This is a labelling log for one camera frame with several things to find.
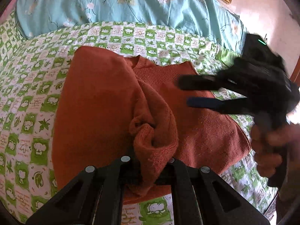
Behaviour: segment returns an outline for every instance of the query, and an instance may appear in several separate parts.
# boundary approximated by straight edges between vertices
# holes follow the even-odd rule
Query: pink wall
[[[286,61],[292,74],[300,55],[300,26],[290,17],[290,10],[283,0],[232,0],[224,5],[240,15],[249,32],[263,38],[267,34],[268,45]]]

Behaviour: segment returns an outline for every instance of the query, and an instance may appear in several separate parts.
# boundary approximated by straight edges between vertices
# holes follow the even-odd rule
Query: light blue blanket
[[[246,32],[217,0],[18,0],[16,15],[27,38],[88,22],[127,21],[174,27],[240,53]]]

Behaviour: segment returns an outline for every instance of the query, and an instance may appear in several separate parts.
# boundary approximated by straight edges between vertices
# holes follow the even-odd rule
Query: human hand
[[[252,148],[255,151],[257,171],[262,177],[270,178],[276,172],[276,167],[282,163],[282,157],[267,151],[267,143],[272,147],[282,147],[288,144],[289,173],[300,171],[300,125],[286,125],[264,136],[257,125],[251,131]]]

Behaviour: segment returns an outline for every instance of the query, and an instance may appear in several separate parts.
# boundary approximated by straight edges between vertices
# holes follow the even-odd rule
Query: orange cloth
[[[52,161],[59,189],[86,166],[102,167],[133,145],[143,182],[125,190],[124,203],[170,193],[154,186],[171,157],[191,167],[221,173],[250,151],[240,127],[227,115],[186,106],[180,74],[196,74],[191,63],[158,67],[146,58],[124,58],[96,47],[80,47],[72,60],[56,113]]]

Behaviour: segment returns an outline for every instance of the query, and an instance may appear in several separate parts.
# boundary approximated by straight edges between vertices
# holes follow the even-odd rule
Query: green and white bedsheet
[[[82,45],[142,55],[161,66],[189,60],[202,74],[230,64],[216,59],[222,54],[219,45],[156,25],[90,23],[23,40],[12,13],[0,26],[0,200],[21,222],[57,192],[51,161],[54,117],[74,52]],[[214,94],[220,99],[239,97],[227,90]],[[232,117],[249,136],[251,117]],[[276,194],[259,177],[253,153],[221,176],[261,212]],[[122,221],[173,224],[171,195],[124,206]]]

